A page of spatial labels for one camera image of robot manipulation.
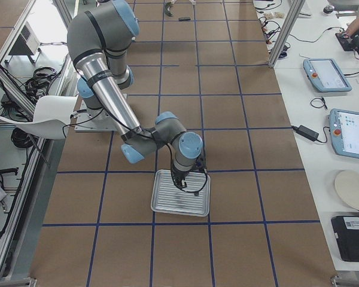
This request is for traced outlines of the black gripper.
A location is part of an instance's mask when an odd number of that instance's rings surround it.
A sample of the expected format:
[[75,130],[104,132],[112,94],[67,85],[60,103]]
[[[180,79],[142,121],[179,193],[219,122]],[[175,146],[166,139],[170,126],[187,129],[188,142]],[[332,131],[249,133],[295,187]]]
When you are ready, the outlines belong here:
[[182,183],[182,187],[187,187],[187,183],[185,181],[186,176],[187,176],[186,172],[177,171],[177,170],[171,171],[172,180],[174,181],[175,186],[177,188],[181,188],[181,183]]

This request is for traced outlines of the person forearm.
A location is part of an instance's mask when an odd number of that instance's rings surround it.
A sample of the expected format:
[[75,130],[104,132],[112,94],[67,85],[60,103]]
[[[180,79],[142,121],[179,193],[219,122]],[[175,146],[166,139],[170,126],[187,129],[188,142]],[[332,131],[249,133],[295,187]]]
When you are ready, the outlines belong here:
[[345,33],[348,36],[352,36],[353,34],[356,33],[356,31],[359,30],[359,17],[357,17],[355,20],[353,20],[349,26],[347,27]]

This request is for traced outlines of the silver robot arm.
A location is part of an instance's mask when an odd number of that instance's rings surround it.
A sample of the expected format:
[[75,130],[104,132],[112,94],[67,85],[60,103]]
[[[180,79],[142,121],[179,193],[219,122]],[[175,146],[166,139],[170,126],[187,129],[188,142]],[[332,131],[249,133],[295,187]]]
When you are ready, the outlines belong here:
[[130,5],[108,1],[71,20],[69,55],[100,106],[114,120],[127,160],[134,164],[165,145],[171,146],[171,178],[178,189],[185,191],[185,178],[197,166],[202,152],[202,138],[187,131],[171,112],[161,113],[152,128],[143,129],[121,92],[133,81],[126,54],[138,34],[138,20]]

